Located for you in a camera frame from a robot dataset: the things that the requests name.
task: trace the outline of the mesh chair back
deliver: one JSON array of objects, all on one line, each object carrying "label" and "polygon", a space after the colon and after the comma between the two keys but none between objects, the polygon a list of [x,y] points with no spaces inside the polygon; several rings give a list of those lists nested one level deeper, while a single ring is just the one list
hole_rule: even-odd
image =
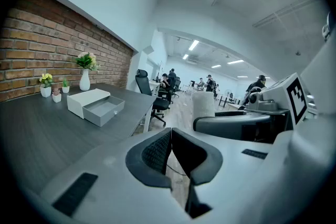
[{"label": "mesh chair back", "polygon": [[180,88],[180,84],[181,84],[181,81],[180,80],[176,80],[176,83],[175,83],[175,90],[178,91],[179,88]]},{"label": "mesh chair back", "polygon": [[147,95],[152,95],[151,88],[149,87],[148,73],[145,70],[138,69],[135,80],[138,84],[140,92]]}]

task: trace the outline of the air vent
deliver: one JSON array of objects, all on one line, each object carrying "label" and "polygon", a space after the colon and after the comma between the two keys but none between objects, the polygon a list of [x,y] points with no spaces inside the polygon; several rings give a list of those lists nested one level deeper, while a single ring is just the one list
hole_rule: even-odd
[{"label": "air vent", "polygon": [[191,60],[191,59],[186,60],[186,62],[190,63],[191,65],[196,65],[197,64],[197,61]]}]

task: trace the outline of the succulent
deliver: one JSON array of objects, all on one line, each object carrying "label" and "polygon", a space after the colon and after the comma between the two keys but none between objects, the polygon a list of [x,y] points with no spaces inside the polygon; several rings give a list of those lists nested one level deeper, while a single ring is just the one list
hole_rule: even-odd
[{"label": "succulent", "polygon": [[52,93],[52,94],[53,94],[54,96],[57,96],[57,95],[59,95],[59,93],[60,93],[60,90],[56,88],[56,89],[53,90],[53,93]]},{"label": "succulent", "polygon": [[67,81],[67,78],[64,77],[64,78],[63,78],[63,87],[65,88],[65,87],[67,87],[67,86],[68,86],[68,81]]}]

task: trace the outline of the small potted plant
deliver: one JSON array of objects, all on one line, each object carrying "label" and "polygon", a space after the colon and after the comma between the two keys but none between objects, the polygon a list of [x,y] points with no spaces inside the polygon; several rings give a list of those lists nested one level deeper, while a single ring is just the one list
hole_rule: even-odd
[{"label": "small potted plant", "polygon": [[62,85],[62,92],[63,93],[68,93],[69,88],[70,88],[69,83],[68,83],[67,79],[64,77],[63,78],[63,85]]},{"label": "small potted plant", "polygon": [[62,94],[60,94],[60,90],[58,90],[57,88],[55,88],[53,91],[52,91],[53,95],[52,95],[52,99],[55,103],[58,103],[61,101],[61,98],[62,98]]},{"label": "small potted plant", "polygon": [[52,75],[42,74],[42,77],[40,78],[40,90],[43,97],[49,97],[51,95],[51,83]]}]

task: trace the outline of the potted plant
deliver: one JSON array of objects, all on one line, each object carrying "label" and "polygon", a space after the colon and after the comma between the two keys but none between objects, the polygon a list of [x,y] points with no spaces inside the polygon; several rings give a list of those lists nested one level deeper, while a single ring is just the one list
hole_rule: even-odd
[{"label": "potted plant", "polygon": [[84,68],[83,75],[79,82],[79,88],[82,91],[87,91],[90,89],[90,79],[89,79],[89,69],[91,71],[96,71],[98,66],[96,63],[96,57],[93,53],[88,52],[82,52],[78,55],[78,58],[76,58],[77,64]]},{"label": "potted plant", "polygon": [[40,78],[40,90],[43,97],[49,97],[51,95],[51,83],[52,75],[42,74]]},{"label": "potted plant", "polygon": [[69,83],[68,83],[67,79],[64,77],[63,78],[63,85],[62,85],[62,92],[63,93],[68,93],[69,88],[70,88]]},{"label": "potted plant", "polygon": [[52,95],[52,99],[55,103],[58,103],[61,101],[61,98],[62,98],[62,94],[60,94],[60,90],[58,90],[57,88],[55,88],[53,91],[52,91],[53,95]]}]

